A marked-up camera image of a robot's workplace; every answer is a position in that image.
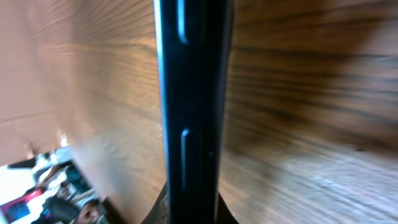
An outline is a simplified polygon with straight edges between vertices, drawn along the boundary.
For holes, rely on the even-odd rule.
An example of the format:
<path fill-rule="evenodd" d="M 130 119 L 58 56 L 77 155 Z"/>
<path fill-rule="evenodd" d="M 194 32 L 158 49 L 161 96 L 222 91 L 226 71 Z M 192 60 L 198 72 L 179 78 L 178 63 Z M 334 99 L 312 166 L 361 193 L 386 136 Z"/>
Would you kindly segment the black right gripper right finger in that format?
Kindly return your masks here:
<path fill-rule="evenodd" d="M 216 224 L 239 224 L 233 214 L 230 212 L 227 204 L 223 200 L 221 194 L 218 194 L 218 208 L 216 216 Z"/>

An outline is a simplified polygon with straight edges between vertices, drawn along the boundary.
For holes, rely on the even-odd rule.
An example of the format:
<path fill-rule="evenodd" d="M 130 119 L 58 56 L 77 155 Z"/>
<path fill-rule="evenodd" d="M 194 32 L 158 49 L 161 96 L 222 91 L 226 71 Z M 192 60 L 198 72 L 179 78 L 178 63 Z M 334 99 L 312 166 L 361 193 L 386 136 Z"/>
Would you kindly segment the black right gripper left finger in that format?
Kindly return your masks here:
<path fill-rule="evenodd" d="M 170 223 L 170 209 L 169 209 L 169 194 L 167 184 L 165 184 L 160 191 L 154 206 L 151 208 L 148 215 L 143 219 L 141 224 L 169 224 Z"/>

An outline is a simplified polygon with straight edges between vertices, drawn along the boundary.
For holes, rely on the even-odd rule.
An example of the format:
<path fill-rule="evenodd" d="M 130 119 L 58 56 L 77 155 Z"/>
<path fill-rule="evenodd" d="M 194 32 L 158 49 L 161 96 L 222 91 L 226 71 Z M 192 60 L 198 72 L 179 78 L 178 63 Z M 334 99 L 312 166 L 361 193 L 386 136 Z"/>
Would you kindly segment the blue screen smartphone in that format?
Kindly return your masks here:
<path fill-rule="evenodd" d="M 215 223 L 230 0 L 155 0 L 164 156 L 172 223 Z"/>

